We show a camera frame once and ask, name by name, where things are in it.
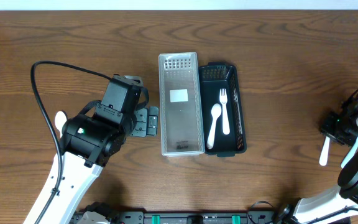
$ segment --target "black plastic tray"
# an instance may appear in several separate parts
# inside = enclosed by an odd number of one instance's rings
[[[226,63],[210,62],[198,67],[200,76],[201,109],[203,113],[205,153],[219,157],[234,156],[247,149],[242,107],[237,79],[237,69]],[[216,122],[215,142],[212,149],[206,147],[209,130],[212,123],[211,108],[219,101],[219,91],[225,88],[227,92],[227,117],[230,133],[223,134],[222,115]]]

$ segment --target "white sticker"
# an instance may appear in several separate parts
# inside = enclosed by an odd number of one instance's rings
[[[170,90],[169,91],[171,103],[188,101],[187,89],[184,90]]]

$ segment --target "wooden table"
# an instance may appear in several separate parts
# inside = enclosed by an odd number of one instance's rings
[[[139,75],[159,105],[158,55],[197,52],[239,73],[248,150],[235,157],[161,155],[160,134],[128,138],[80,208],[246,210],[275,206],[336,184],[349,150],[332,145],[318,164],[319,122],[358,87],[358,11],[0,12],[0,223],[22,223],[50,171],[55,148],[30,84],[30,67],[56,60],[113,75]],[[49,115],[69,117],[101,99],[107,82],[42,65],[37,84]],[[358,217],[352,219],[358,223]]]

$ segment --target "white wall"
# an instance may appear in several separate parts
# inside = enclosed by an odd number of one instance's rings
[[[0,10],[358,9],[358,0],[0,0]]]

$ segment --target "plastic fork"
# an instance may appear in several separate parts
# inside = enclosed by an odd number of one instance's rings
[[[230,127],[229,127],[229,118],[227,117],[227,108],[226,108],[226,103],[227,103],[227,94],[226,94],[226,89],[222,88],[220,93],[219,93],[219,101],[222,104],[222,112],[223,112],[223,134],[229,134],[230,133]]]

